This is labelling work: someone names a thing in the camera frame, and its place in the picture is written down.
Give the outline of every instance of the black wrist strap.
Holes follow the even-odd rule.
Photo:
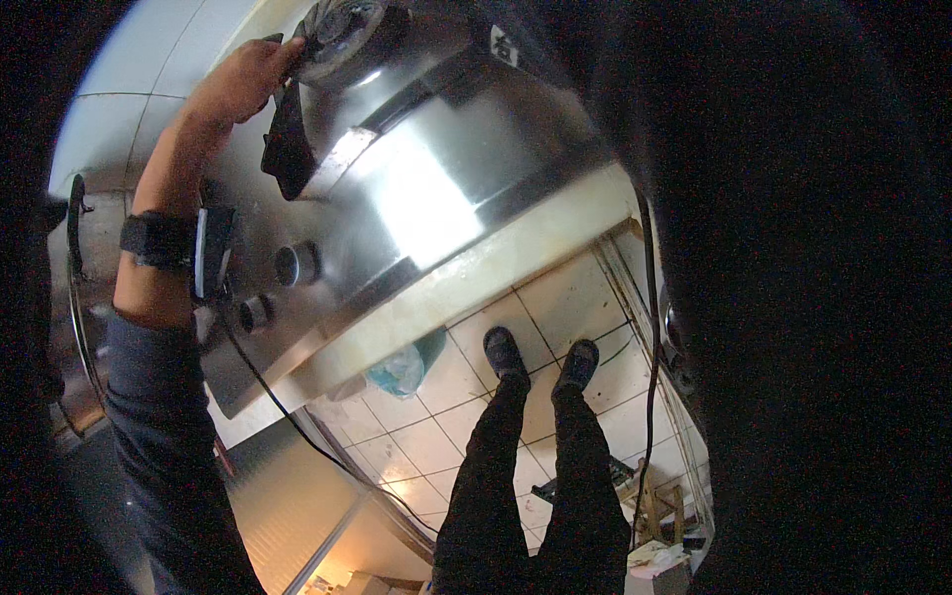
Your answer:
[[[146,211],[130,215],[122,227],[119,247],[135,254],[137,265],[183,270],[195,255],[196,219]]]

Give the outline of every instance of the leg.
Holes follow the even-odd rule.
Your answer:
[[[436,542],[436,593],[504,592],[523,580],[528,553],[512,476],[528,391],[527,374],[504,375],[473,429]]]
[[[597,349],[594,354],[592,369],[582,383],[565,383],[560,378],[552,392],[558,484],[537,564],[554,584],[593,593],[622,593],[630,528],[611,483],[608,442],[580,388],[588,384],[597,366]],[[566,360],[563,376],[573,372],[570,364]]]

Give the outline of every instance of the black shoe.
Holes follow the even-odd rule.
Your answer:
[[[483,337],[483,351],[492,366],[492,371],[502,380],[504,376],[516,375],[528,381],[529,373],[523,356],[519,353],[516,339],[506,327],[493,327]]]
[[[576,341],[568,350],[565,363],[562,364],[562,373],[555,387],[572,385],[579,390],[585,390],[588,382],[598,369],[598,348],[593,341],[582,339]]]

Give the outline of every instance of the shirt sleeve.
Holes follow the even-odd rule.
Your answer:
[[[245,552],[212,447],[193,331],[109,321],[106,413],[155,592],[264,593]]]

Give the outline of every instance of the power cord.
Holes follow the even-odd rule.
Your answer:
[[[642,231],[645,236],[645,268],[647,269],[648,302],[651,307],[651,335],[654,346],[651,354],[651,379],[648,381],[647,398],[647,441],[645,449],[645,464],[638,478],[638,498],[635,500],[635,518],[631,521],[631,546],[629,552],[635,549],[635,535],[638,531],[638,520],[642,516],[642,494],[645,492],[645,476],[648,472],[648,463],[651,461],[651,445],[654,442],[654,393],[658,385],[658,358],[661,354],[661,319],[658,312],[658,290],[654,274],[654,240],[651,237],[651,213],[645,197],[636,191],[638,210],[642,215]]]
[[[340,461],[338,461],[337,459],[335,459],[333,456],[331,456],[330,453],[328,453],[328,452],[327,452],[326,450],[324,450],[323,448],[321,448],[321,447],[317,446],[316,444],[314,444],[314,441],[310,439],[310,436],[308,436],[306,432],[304,432],[304,429],[297,423],[297,420],[295,420],[293,417],[291,417],[290,413],[288,413],[288,410],[285,409],[285,406],[281,405],[281,402],[278,401],[278,398],[277,398],[276,396],[274,396],[274,391],[271,390],[271,387],[269,387],[269,386],[268,386],[268,383],[265,382],[265,378],[264,378],[264,377],[261,375],[261,373],[258,371],[258,368],[256,368],[256,367],[254,366],[254,364],[251,362],[251,360],[248,358],[248,355],[245,353],[245,350],[242,349],[240,345],[238,345],[238,340],[235,338],[234,332],[231,331],[231,325],[228,324],[228,320],[226,319],[224,313],[221,314],[221,318],[222,318],[222,324],[223,324],[223,326],[225,327],[225,334],[228,336],[228,340],[231,341],[231,344],[232,344],[232,346],[235,348],[235,351],[238,352],[238,356],[241,357],[242,361],[245,362],[245,365],[248,366],[248,369],[251,370],[251,374],[254,375],[255,380],[257,380],[257,381],[258,381],[258,384],[260,384],[260,385],[262,386],[262,388],[265,390],[265,392],[266,392],[266,393],[268,394],[268,396],[271,398],[271,401],[273,401],[274,404],[275,404],[276,406],[278,406],[279,409],[281,409],[281,413],[285,416],[285,419],[288,420],[289,422],[291,422],[291,425],[294,426],[294,429],[296,429],[297,432],[298,432],[299,434],[301,434],[301,437],[304,438],[305,442],[307,442],[307,443],[310,445],[311,448],[313,448],[314,450],[317,450],[318,452],[320,452],[321,454],[323,454],[328,460],[330,460],[332,463],[334,463],[334,464],[337,465],[339,468],[341,468],[347,475],[349,475],[350,477],[352,477],[352,478],[354,478],[355,480],[357,480],[357,483],[361,484],[361,485],[364,486],[364,487],[368,487],[368,488],[370,488],[370,489],[374,489],[374,490],[376,490],[376,491],[379,491],[379,492],[381,492],[381,493],[384,493],[384,494],[386,494],[387,496],[389,496],[390,498],[393,498],[394,500],[396,500],[397,502],[399,502],[400,504],[402,504],[402,505],[404,506],[404,508],[407,509],[407,512],[410,513],[410,516],[412,516],[414,519],[416,519],[417,522],[420,523],[420,525],[426,527],[427,529],[433,531],[434,533],[439,533],[439,531],[437,531],[437,530],[434,529],[433,527],[431,527],[431,526],[427,525],[426,523],[424,523],[423,519],[421,519],[421,518],[417,515],[417,513],[413,512],[413,509],[410,508],[410,506],[409,506],[406,502],[404,502],[404,499],[403,499],[403,498],[401,498],[400,496],[394,494],[393,492],[386,491],[386,490],[383,489],[382,487],[375,486],[374,484],[372,484],[372,483],[370,483],[370,482],[367,482],[367,481],[365,481],[364,479],[358,477],[358,476],[355,475],[350,469],[348,469],[347,466],[345,466],[343,463],[341,463]]]

